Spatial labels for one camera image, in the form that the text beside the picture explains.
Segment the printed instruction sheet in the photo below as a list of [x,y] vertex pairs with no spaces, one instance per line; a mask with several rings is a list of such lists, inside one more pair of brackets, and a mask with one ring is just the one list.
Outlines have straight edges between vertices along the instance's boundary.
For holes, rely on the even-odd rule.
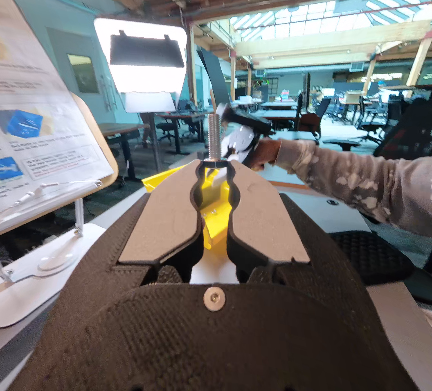
[[83,113],[14,0],[1,0],[1,213],[114,174]]

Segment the person's right forearm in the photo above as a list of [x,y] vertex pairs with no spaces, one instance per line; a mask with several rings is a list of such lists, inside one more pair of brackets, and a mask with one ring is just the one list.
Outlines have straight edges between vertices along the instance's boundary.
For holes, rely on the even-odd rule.
[[386,160],[280,140],[275,165],[376,221],[432,236],[432,158]]

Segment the black light panel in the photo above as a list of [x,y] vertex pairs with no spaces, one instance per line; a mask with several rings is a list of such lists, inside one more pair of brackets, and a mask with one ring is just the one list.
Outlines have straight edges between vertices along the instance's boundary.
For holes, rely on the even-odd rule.
[[118,92],[181,93],[187,70],[182,27],[98,17],[94,28]]

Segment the brown office desk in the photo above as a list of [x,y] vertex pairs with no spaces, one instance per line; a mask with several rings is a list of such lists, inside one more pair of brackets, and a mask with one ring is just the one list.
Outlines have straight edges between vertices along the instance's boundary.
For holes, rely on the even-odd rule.
[[133,123],[99,123],[98,127],[109,145],[119,144],[121,146],[126,166],[125,179],[135,183],[142,183],[141,179],[137,178],[135,174],[129,140],[141,138],[139,132],[144,129],[144,125]]
[[205,116],[203,113],[191,112],[191,111],[183,111],[180,113],[160,113],[158,117],[165,120],[163,123],[158,123],[156,125],[157,129],[160,129],[164,132],[164,135],[159,139],[162,141],[163,139],[168,139],[169,144],[171,145],[171,140],[174,139],[175,149],[174,150],[166,150],[165,153],[169,155],[189,155],[188,152],[181,151],[181,138],[179,134],[179,125],[180,122],[184,122],[187,126],[197,127],[197,142],[205,143],[204,138],[204,119]]

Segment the person's right hand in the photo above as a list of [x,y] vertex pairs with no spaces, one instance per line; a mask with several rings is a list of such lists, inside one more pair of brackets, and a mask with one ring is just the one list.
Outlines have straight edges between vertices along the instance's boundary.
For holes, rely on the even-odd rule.
[[250,168],[254,171],[262,171],[266,164],[277,166],[277,157],[281,147],[280,139],[264,138],[257,143],[250,160]]

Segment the steel hex bolt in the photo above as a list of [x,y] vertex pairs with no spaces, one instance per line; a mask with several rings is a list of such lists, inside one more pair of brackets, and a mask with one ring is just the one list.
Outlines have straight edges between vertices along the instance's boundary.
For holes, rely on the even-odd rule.
[[221,151],[221,121],[216,113],[208,115],[208,157],[203,161],[207,168],[222,169],[227,166]]

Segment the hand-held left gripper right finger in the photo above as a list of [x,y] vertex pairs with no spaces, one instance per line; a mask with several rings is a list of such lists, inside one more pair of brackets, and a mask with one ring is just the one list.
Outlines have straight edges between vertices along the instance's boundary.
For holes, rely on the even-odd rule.
[[290,263],[308,264],[310,257],[278,190],[238,161],[227,165],[231,206],[227,254],[236,268],[251,274]]

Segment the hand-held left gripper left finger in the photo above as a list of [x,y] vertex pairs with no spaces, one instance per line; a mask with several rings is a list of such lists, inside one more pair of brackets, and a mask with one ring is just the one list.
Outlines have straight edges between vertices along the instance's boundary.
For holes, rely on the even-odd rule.
[[168,175],[149,194],[125,247],[122,265],[148,265],[159,270],[174,267],[191,275],[203,256],[202,160],[195,159]]

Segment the yellow plastic bin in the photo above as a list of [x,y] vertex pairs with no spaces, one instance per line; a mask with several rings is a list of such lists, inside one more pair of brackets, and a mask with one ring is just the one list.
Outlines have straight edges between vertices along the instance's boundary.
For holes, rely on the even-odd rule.
[[[226,243],[229,215],[232,209],[229,203],[229,188],[227,181],[225,181],[220,189],[208,189],[206,169],[205,180],[202,185],[203,202],[200,212],[207,214],[207,218],[204,219],[203,231],[204,247],[208,250]],[[217,210],[216,214],[211,213],[213,208]]]

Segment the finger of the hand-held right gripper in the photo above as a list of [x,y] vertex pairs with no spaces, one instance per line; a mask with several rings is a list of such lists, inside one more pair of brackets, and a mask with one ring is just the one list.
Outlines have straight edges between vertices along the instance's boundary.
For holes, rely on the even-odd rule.
[[227,168],[207,168],[207,188],[220,189],[226,181]]

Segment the black office chair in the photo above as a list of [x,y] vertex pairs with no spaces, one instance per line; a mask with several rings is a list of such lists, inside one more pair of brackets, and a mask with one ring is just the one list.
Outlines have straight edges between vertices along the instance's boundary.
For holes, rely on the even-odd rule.
[[373,156],[413,161],[432,156],[432,102],[415,99],[399,122],[375,149]]

